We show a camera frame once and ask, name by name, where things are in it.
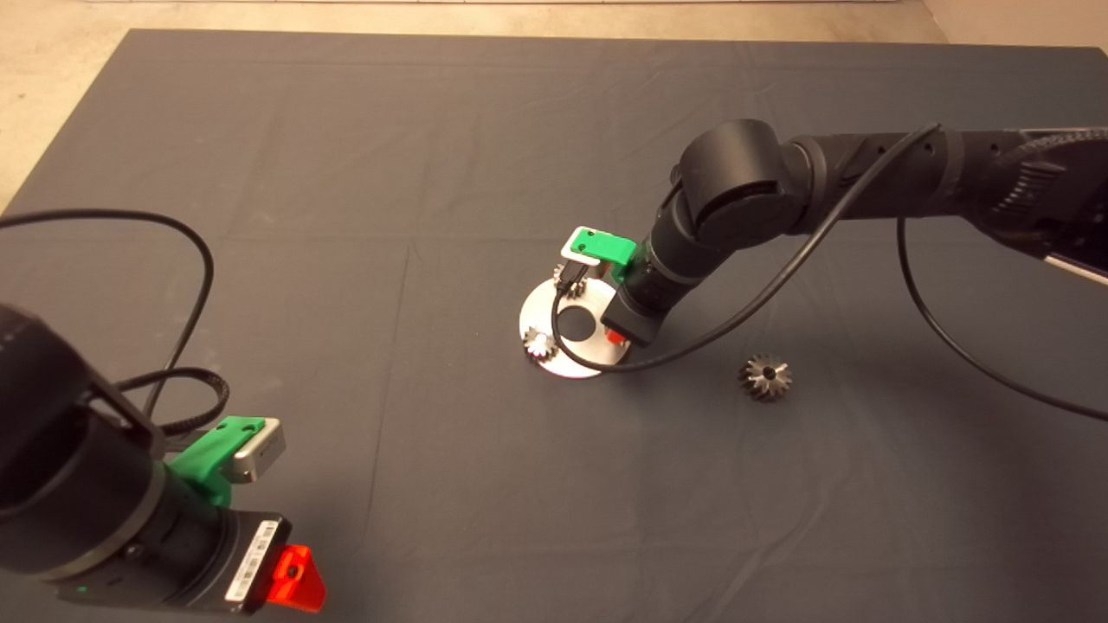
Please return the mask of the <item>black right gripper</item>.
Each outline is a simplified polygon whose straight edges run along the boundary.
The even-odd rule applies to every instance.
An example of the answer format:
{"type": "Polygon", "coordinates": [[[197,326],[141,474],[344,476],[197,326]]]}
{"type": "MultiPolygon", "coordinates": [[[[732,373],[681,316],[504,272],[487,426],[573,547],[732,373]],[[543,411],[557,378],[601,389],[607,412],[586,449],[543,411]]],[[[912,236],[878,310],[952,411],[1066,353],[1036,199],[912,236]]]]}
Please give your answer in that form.
{"type": "Polygon", "coordinates": [[[660,335],[669,312],[690,292],[690,284],[673,279],[652,259],[634,259],[615,296],[602,312],[607,343],[649,346],[660,335]]]}

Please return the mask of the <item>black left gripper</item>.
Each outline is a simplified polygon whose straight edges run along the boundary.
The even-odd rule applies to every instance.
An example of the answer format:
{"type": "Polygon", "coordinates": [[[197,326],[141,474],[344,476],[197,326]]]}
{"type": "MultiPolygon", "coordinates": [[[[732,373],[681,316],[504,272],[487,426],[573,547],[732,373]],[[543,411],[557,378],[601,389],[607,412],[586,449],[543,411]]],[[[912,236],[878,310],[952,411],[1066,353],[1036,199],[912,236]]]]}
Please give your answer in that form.
{"type": "Polygon", "coordinates": [[[250,616],[270,606],[319,613],[327,588],[287,517],[223,508],[158,511],[106,562],[57,583],[84,607],[250,616]]]}

